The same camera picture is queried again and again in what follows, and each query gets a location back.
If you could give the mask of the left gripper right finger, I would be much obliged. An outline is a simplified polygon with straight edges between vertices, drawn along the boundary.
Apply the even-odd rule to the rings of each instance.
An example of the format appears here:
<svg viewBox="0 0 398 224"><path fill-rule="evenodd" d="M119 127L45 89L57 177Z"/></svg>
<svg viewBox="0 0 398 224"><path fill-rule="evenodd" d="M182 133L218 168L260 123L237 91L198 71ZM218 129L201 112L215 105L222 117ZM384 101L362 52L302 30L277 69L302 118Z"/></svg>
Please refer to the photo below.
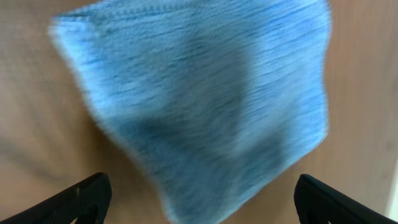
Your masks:
<svg viewBox="0 0 398 224"><path fill-rule="evenodd" d="M397 224L308 174L297 181L294 204L301 224Z"/></svg>

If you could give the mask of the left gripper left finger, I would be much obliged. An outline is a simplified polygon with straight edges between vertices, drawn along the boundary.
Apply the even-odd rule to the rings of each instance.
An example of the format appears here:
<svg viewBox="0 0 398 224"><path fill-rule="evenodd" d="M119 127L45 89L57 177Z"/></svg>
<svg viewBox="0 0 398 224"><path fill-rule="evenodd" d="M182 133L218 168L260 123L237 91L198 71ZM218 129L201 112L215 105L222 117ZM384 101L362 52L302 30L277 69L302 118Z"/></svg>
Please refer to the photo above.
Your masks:
<svg viewBox="0 0 398 224"><path fill-rule="evenodd" d="M103 224L111 197L109 177L99 172L1 224Z"/></svg>

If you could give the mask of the blue microfiber cloth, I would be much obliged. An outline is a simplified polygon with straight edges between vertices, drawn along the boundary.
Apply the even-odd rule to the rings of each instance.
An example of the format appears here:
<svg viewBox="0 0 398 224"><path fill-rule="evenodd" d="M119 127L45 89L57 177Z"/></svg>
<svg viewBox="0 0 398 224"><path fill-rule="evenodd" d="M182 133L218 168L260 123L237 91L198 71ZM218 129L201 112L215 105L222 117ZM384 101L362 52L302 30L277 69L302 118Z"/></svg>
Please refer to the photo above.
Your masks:
<svg viewBox="0 0 398 224"><path fill-rule="evenodd" d="M98 1L50 35L173 223L220 223L328 131L327 1Z"/></svg>

